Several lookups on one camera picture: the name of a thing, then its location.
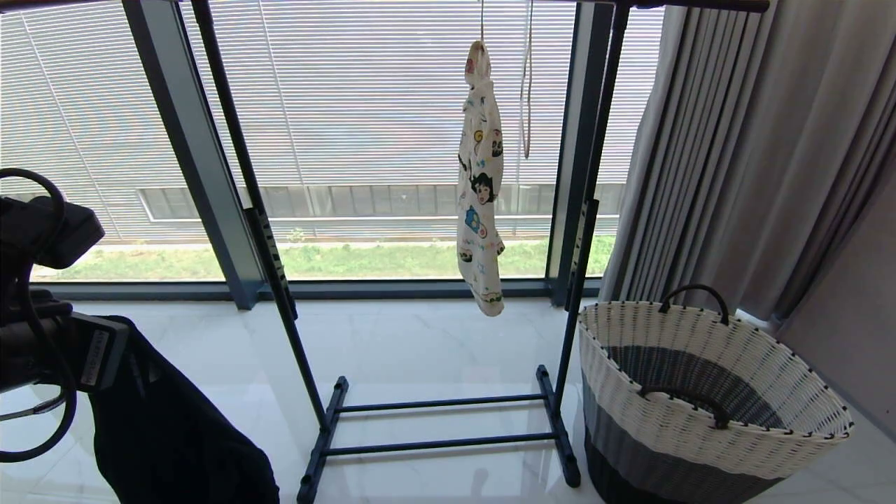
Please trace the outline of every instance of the basket rim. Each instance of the basket rim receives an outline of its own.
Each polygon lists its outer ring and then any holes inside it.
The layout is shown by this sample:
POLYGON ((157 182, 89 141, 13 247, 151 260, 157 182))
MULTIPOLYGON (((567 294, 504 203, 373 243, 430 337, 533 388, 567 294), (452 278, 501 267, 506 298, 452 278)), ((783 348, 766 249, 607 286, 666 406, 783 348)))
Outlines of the basket rim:
MULTIPOLYGON (((578 314, 578 317, 576 320, 576 325, 578 326, 580 334, 587 335, 588 339, 592 343, 594 343, 598 346, 598 350, 600 352, 600 355, 603 357, 603 359, 606 362, 612 364, 611 366, 609 366, 610 371, 612 373, 614 373, 615 375, 617 375, 618 378, 621 378, 626 383, 628 392, 630 392, 634 395, 637 395, 643 401, 649 402, 650 399, 648 399, 646 396, 640 396, 638 394, 640 388, 642 387, 642 384, 640 382, 632 379, 631 377, 629 377, 628 374, 622 370, 621 365, 609 356, 609 352, 607 351, 607 349, 604 347, 603 344, 600 343, 597 336, 595 336, 591 333, 591 331, 589 330, 588 327, 586 327, 586 325, 582 319, 584 317, 585 313, 588 312, 589 310, 596 309, 599 305, 611 305, 611 304, 616 304, 616 305, 635 304, 635 305, 645 305, 645 306, 654 306, 654 305, 659 306, 661 303, 654 302, 654 301, 602 301, 602 302, 598 302, 598 303, 593 303, 589 306, 582 308, 579 311, 579 314, 578 314)), ((716 312, 716 311, 713 311, 710 309, 706 309, 706 308, 687 307, 687 306, 683 306, 683 305, 671 305, 671 308, 695 310, 695 311, 705 312, 708 315, 714 314, 714 315, 720 316, 719 312, 716 312)), ((855 430, 855 426, 856 426, 856 423, 852 417, 852 413, 850 412, 849 407, 844 403, 844 401, 842 399, 840 399, 840 397, 836 393, 834 393, 834 391, 826 383, 824 383, 824 380, 822 380, 821 377, 818 376, 818 374, 814 371, 814 369, 812 369, 808 365, 808 363, 805 360, 803 360, 802 357, 800 357, 795 351, 793 351, 793 349, 788 347, 781 340, 773 338, 771 335, 769 335, 768 333, 763 331, 760 327, 758 327, 755 324, 752 324, 748 321, 744 321, 740 317, 731 317, 731 319, 732 319, 732 321, 737 321, 737 323, 739 323, 739 324, 743 324, 745 326, 750 326, 753 330, 748 331, 748 334, 762 337, 766 340, 766 343, 773 343, 774 345, 780 346, 780 347, 782 347, 783 350, 789 352, 790 355, 795 358, 794 364, 803 366, 805 368, 805 371, 807 372, 807 374, 809 374, 811 376, 811 379, 813 380, 813 382, 815 382, 816 385, 819 385, 819 388, 821 388, 823 390, 823 394, 827 395, 830 400, 832 400, 837 406, 840 407, 840 409, 841 409, 840 414, 844 415, 844 417, 845 417, 844 420, 846 421, 848 427, 843 432, 841 432, 839 434, 827 434, 827 435, 822 436, 822 435, 820 435, 818 433, 814 433, 814 432, 803 432, 803 431, 796 431, 793 429, 777 429, 777 428, 763 427, 762 425, 758 425, 755 423, 749 423, 746 421, 736 421, 734 419, 731 419, 731 421, 728 424, 728 428, 748 431, 751 433, 762 434, 762 435, 773 435, 773 436, 782 436, 782 437, 799 436, 800 438, 803 438, 807 441, 821 442, 821 443, 840 442, 844 439, 849 438, 850 435, 852 434, 852 432, 855 430)), ((688 403, 686 401, 683 401, 681 399, 673 397, 670 394, 666 394, 666 393, 662 393, 662 392, 656 392, 654 394, 666 395, 668 397, 668 399, 670 399, 669 402, 671 404, 675 404, 678 407, 684 407, 688 410, 691 410, 690 412, 688 412, 688 414, 694 415, 695 413, 698 413, 701 416, 701 418, 705 417, 709 421, 709 423, 711 423, 711 421, 714 418, 712 412, 709 412, 699 406, 695 406, 691 403, 688 403)))

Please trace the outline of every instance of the wall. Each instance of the wall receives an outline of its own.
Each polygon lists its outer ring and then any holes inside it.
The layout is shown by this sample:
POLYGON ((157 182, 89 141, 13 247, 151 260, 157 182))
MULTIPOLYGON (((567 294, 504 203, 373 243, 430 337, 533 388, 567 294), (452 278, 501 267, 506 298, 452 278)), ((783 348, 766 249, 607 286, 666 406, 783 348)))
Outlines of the wall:
POLYGON ((778 336, 896 439, 896 177, 778 336))

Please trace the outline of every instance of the sheer curtain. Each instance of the sheer curtain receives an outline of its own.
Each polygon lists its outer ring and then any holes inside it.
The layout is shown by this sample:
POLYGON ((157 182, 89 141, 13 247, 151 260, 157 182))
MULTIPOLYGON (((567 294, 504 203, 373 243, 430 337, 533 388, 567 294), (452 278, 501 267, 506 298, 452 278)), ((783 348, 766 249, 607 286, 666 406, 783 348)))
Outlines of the sheer curtain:
POLYGON ((896 4, 668 8, 662 37, 601 298, 787 317, 896 169, 896 4))

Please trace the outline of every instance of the green lawn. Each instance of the green lawn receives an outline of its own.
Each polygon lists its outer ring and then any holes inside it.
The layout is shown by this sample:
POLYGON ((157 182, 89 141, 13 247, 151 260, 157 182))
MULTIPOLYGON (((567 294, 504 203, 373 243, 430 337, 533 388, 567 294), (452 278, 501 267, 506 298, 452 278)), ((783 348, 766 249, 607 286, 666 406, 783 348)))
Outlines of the green lawn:
MULTIPOLYGON (((588 273, 602 274, 615 237, 595 237, 588 273)), ((547 241, 507 242, 501 275, 544 274, 547 241)), ((342 246, 303 244, 280 248, 290 280, 325 278, 459 277, 453 244, 342 246)), ((56 272, 57 280, 221 280, 211 248, 97 248, 78 264, 56 272)))

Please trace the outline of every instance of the rack foot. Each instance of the rack foot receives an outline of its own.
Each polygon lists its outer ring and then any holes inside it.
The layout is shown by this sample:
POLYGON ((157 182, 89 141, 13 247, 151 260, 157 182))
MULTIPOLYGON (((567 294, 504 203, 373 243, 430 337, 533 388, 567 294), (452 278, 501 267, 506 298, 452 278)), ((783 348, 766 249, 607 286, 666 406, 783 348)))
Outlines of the rack foot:
POLYGON ((544 364, 538 366, 535 378, 538 380, 538 386, 541 387, 541 393, 545 395, 547 420, 551 422, 551 431, 554 432, 554 442, 557 447, 557 455, 560 457, 560 465, 563 467, 563 477, 567 485, 578 488, 582 484, 582 473, 579 471, 579 463, 575 459, 573 445, 569 442, 569 434, 566 433, 566 427, 563 425, 563 417, 560 416, 560 413, 554 413, 559 411, 555 407, 559 398, 554 393, 551 378, 547 374, 544 364))
POLYGON ((325 425, 321 427, 320 434, 317 435, 317 442, 314 449, 311 450, 311 457, 308 459, 308 467, 305 475, 302 476, 301 486, 298 489, 298 504, 312 504, 314 497, 317 495, 317 485, 321 482, 321 474, 323 474, 323 465, 327 462, 326 450, 330 448, 333 441, 333 433, 336 432, 336 422, 339 421, 339 409, 342 407, 342 401, 349 391, 349 381, 345 377, 339 377, 336 385, 333 386, 333 395, 330 397, 330 405, 324 416, 325 425))

